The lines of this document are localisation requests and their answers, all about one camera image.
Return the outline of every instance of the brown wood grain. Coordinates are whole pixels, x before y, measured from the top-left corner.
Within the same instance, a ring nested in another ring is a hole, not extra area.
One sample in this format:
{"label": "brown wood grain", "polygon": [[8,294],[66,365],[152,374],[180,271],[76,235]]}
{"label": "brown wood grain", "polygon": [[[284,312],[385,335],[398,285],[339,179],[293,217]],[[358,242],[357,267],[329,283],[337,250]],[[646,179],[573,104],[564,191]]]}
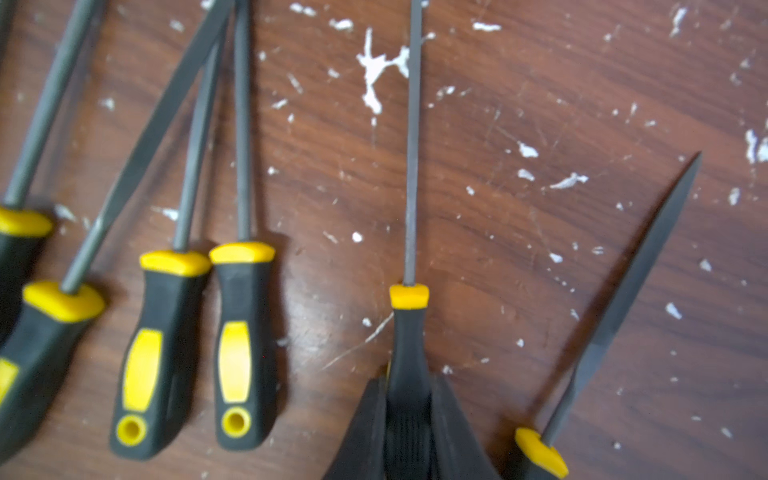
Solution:
{"label": "brown wood grain", "polygon": [[[0,67],[4,181],[73,3],[19,2]],[[98,214],[204,16],[199,4],[108,3],[31,201],[64,204],[78,222],[58,221],[35,278],[60,279],[66,270],[84,219]],[[383,72],[375,85],[383,112],[372,127],[356,55],[371,28],[373,56],[394,58],[408,43],[409,8],[406,0],[305,0],[317,12],[309,17],[289,4],[254,3],[258,236],[280,252],[271,300],[276,329],[288,339],[280,349],[284,408],[270,439],[247,453],[216,444],[214,279],[190,421],[146,463],[115,457],[107,446],[118,370],[141,308],[137,258],[165,248],[172,235],[174,224],[151,208],[177,206],[191,95],[93,266],[90,281],[109,307],[78,347],[40,432],[0,477],[324,473],[392,345],[391,324],[365,340],[388,317],[387,289],[402,275],[407,80],[395,67]],[[680,33],[671,37],[683,7]],[[349,18],[354,29],[337,31],[332,18]],[[502,29],[474,31],[475,21]],[[640,232],[680,173],[678,158],[701,150],[704,164],[680,222],[557,447],[574,480],[765,478],[768,163],[748,163],[745,133],[768,137],[768,4],[431,0],[424,31],[435,33],[424,44],[422,90],[418,278],[432,291],[426,349],[434,370],[453,371],[493,462],[502,465],[515,427],[543,428]],[[231,45],[226,52],[195,225],[201,249],[236,236]],[[745,59],[749,67],[741,68]],[[447,86],[454,93],[438,98]],[[100,106],[105,98],[114,99],[114,111]],[[284,98],[285,107],[272,108]],[[538,158],[523,158],[519,141]],[[278,173],[269,175],[270,167]],[[535,180],[519,178],[521,168]],[[548,188],[572,172],[589,181]],[[740,199],[731,206],[735,187]],[[352,241],[354,232],[362,243]],[[595,247],[604,254],[593,254]],[[711,272],[699,267],[705,258]],[[682,319],[664,311],[669,302]]]}

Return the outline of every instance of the wooden surface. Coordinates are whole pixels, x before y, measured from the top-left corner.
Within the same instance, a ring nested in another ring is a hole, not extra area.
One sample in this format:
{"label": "wooden surface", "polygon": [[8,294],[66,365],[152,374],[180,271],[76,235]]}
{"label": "wooden surface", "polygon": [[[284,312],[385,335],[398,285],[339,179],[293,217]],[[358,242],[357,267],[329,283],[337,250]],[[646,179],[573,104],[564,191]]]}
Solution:
{"label": "wooden surface", "polygon": [[[409,27],[406,0],[326,1],[307,0],[315,16],[289,2],[254,4],[258,237],[280,252],[272,307],[287,339],[284,409],[270,438],[248,453],[216,444],[214,279],[187,426],[147,463],[107,447],[141,308],[137,258],[167,248],[174,228],[156,210],[177,206],[190,95],[93,266],[109,307],[40,432],[0,477],[322,476],[366,380],[389,358],[391,323],[366,339],[388,318],[387,289],[402,275],[407,80],[397,67],[383,72],[372,127],[356,55],[371,28],[372,56],[393,59]],[[4,181],[74,2],[19,3],[0,74]],[[670,36],[679,8],[687,14]],[[61,278],[203,16],[198,0],[109,2],[88,74],[35,179],[32,204],[62,204],[76,217],[58,221],[35,278]],[[329,26],[344,18],[352,31]],[[475,31],[475,21],[501,30]],[[424,25],[435,33],[424,44],[419,198],[418,278],[432,291],[426,349],[432,369],[452,371],[493,462],[502,465],[515,427],[543,428],[681,159],[703,150],[680,222],[557,447],[574,480],[765,478],[768,163],[750,165],[745,135],[758,144],[768,136],[768,4],[432,0]],[[203,250],[236,236],[230,59],[231,44],[194,233]],[[518,142],[538,157],[522,157]],[[522,168],[535,180],[518,177]],[[589,180],[548,187],[571,173]],[[681,319],[665,311],[670,302]]]}

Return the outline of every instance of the black and yellow handle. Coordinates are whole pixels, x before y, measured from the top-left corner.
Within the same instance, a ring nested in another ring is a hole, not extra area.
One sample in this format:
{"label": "black and yellow handle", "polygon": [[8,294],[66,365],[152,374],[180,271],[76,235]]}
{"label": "black and yellow handle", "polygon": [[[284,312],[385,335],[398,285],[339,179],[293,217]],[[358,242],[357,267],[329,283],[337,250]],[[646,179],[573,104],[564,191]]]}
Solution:
{"label": "black and yellow handle", "polygon": [[64,382],[75,344],[104,305],[87,285],[75,295],[50,281],[24,287],[21,315],[0,348],[0,463],[37,432]]}
{"label": "black and yellow handle", "polygon": [[227,450],[256,448],[277,414],[275,339],[266,304],[275,250],[259,242],[210,252],[221,288],[214,353],[216,438]]}
{"label": "black and yellow handle", "polygon": [[197,369],[200,300],[210,272],[197,252],[141,256],[144,305],[123,358],[110,448],[148,460],[164,449],[189,415]]}
{"label": "black and yellow handle", "polygon": [[33,210],[0,207],[0,345],[22,307],[22,287],[53,223]]}
{"label": "black and yellow handle", "polygon": [[515,430],[515,447],[509,454],[504,480],[562,480],[568,466],[555,447],[547,447],[541,435],[525,427]]}
{"label": "black and yellow handle", "polygon": [[395,342],[387,379],[387,478],[427,478],[431,462],[431,387],[424,354],[425,285],[394,285]]}

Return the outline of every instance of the handle hole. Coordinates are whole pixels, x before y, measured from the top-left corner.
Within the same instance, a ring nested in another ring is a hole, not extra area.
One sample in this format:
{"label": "handle hole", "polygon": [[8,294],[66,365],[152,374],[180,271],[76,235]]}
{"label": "handle hole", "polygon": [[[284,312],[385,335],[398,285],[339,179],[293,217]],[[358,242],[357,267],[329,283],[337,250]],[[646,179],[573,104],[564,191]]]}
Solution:
{"label": "handle hole", "polygon": [[233,439],[245,436],[250,430],[250,413],[242,407],[228,409],[221,418],[221,428]]}

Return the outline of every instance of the scratch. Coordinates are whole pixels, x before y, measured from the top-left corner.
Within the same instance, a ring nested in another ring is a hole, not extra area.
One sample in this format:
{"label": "scratch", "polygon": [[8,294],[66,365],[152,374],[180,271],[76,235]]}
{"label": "scratch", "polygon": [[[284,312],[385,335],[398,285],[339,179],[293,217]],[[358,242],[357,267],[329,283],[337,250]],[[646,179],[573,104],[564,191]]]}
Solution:
{"label": "scratch", "polygon": [[328,367],[330,367],[330,366],[331,366],[331,365],[333,365],[334,363],[338,362],[339,360],[341,360],[341,359],[342,359],[342,358],[344,358],[345,356],[347,356],[347,355],[349,355],[350,353],[352,353],[352,352],[356,351],[357,349],[359,349],[360,347],[362,347],[362,346],[366,345],[367,343],[370,343],[370,342],[372,342],[372,341],[373,341],[373,339],[375,339],[377,336],[379,336],[379,334],[382,332],[382,330],[384,330],[384,327],[387,325],[387,323],[389,323],[389,321],[390,321],[390,320],[392,320],[393,318],[395,318],[395,313],[394,313],[394,312],[390,313],[390,314],[389,314],[389,316],[388,316],[388,317],[386,317],[386,318],[385,318],[385,319],[384,319],[384,320],[383,320],[383,321],[382,321],[382,322],[379,324],[379,326],[377,326],[377,327],[376,327],[376,330],[374,330],[374,331],[373,331],[373,333],[371,333],[371,334],[370,334],[370,336],[369,336],[367,339],[365,339],[365,341],[363,341],[362,343],[360,343],[360,344],[358,344],[358,345],[355,345],[355,346],[354,346],[354,347],[352,347],[351,349],[349,349],[349,350],[347,350],[346,352],[342,353],[341,355],[337,356],[335,359],[333,359],[333,360],[331,360],[330,362],[328,362],[328,363],[327,363],[327,364],[326,364],[326,365],[325,365],[325,366],[324,366],[322,369],[320,369],[320,370],[325,370],[325,369],[327,369]]}

